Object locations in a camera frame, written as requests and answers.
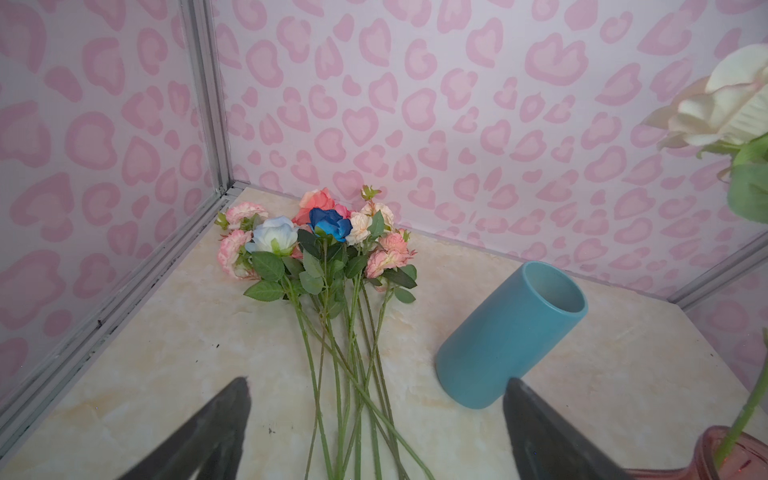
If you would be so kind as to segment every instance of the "pink patterned wall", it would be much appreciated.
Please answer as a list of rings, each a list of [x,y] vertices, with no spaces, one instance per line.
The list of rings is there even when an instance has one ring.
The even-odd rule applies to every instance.
[[[768,34],[765,0],[218,0],[238,179],[365,182],[414,228],[669,296],[765,227],[637,125]]]
[[[0,0],[0,402],[213,188],[174,0]]]
[[[766,358],[763,327],[768,327],[768,263],[688,312],[733,373],[752,389]],[[768,412],[768,398],[763,400]]]

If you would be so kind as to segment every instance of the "glass vase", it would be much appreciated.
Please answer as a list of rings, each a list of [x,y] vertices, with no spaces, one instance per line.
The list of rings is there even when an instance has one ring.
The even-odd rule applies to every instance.
[[[715,468],[713,456],[728,427],[709,427],[694,449],[690,465],[679,470],[627,470],[638,480],[664,478],[666,480],[768,480],[768,445],[751,435],[742,433],[728,455],[723,467]]]

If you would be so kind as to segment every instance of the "white rose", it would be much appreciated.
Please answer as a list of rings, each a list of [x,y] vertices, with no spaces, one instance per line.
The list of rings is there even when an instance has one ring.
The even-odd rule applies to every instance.
[[[643,123],[669,131],[659,147],[745,144],[768,132],[768,45],[748,45],[725,57],[708,78],[679,93]]]
[[[362,209],[360,209],[361,214],[370,215],[373,217],[376,212],[381,212],[382,217],[384,217],[384,224],[389,228],[395,228],[395,214],[392,213],[392,211],[387,207],[385,204],[373,204],[373,208],[371,208],[371,204],[366,204]]]
[[[270,218],[253,229],[253,241],[245,244],[249,252],[272,252],[287,257],[299,238],[299,227],[288,217]]]
[[[349,245],[362,243],[371,234],[368,231],[368,227],[371,226],[373,219],[363,212],[354,212],[349,221],[352,222],[352,231],[346,236],[346,242]]]

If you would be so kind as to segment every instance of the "marble tabletop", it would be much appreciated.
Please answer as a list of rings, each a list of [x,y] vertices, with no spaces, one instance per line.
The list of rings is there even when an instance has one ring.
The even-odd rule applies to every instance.
[[[254,189],[239,200],[274,216],[297,209],[295,200]],[[313,395],[299,327],[288,302],[251,300],[242,295],[248,283],[224,276],[219,238],[217,228],[200,238],[0,478],[116,478],[236,376],[247,376],[253,397],[238,478],[303,477]],[[417,300],[390,303],[380,340],[396,424],[436,478],[517,478],[501,401],[479,411],[459,406],[442,391],[433,357],[520,263],[419,234],[411,245]],[[589,314],[524,380],[620,465],[687,465],[699,434],[730,424],[747,391],[677,306],[576,282]],[[768,442],[768,417],[757,412],[746,430]],[[310,478],[324,475],[320,450]]]

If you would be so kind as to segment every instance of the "blue vase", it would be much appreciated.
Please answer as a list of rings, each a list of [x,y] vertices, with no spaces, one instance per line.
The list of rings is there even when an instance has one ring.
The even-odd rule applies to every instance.
[[[491,405],[507,381],[544,358],[587,309],[568,275],[548,263],[524,263],[440,347],[435,368],[442,388],[470,409]]]

